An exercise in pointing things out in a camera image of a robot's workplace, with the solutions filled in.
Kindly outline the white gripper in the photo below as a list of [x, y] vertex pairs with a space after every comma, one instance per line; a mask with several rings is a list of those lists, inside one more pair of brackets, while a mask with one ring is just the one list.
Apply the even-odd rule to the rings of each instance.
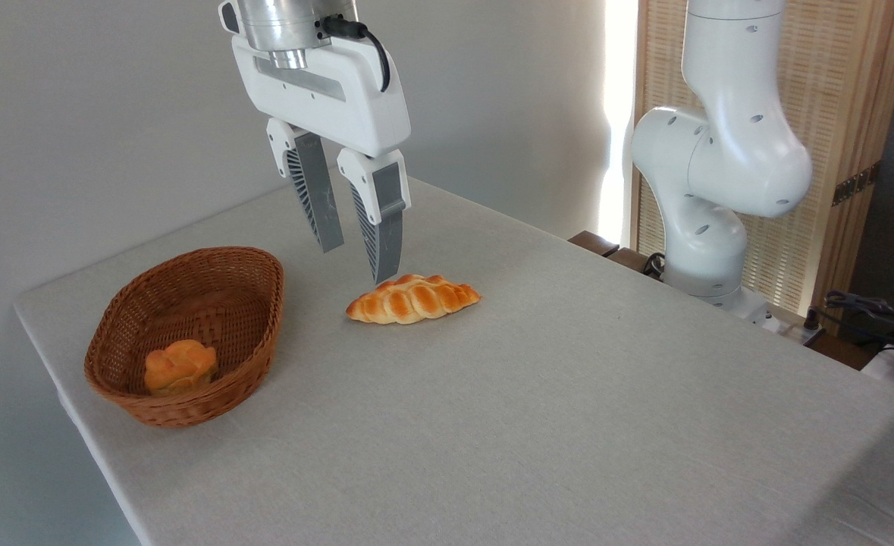
[[346, 146], [337, 165], [352, 187], [374, 283], [396, 275], [403, 213], [411, 207], [397, 148], [411, 135], [411, 121], [394, 62], [383, 91], [378, 52], [368, 41], [334, 38], [308, 49], [304, 69], [274, 66], [242, 36], [232, 36], [231, 46], [249, 99], [271, 117], [266, 134], [274, 162], [291, 180], [322, 252], [345, 240], [319, 136]]

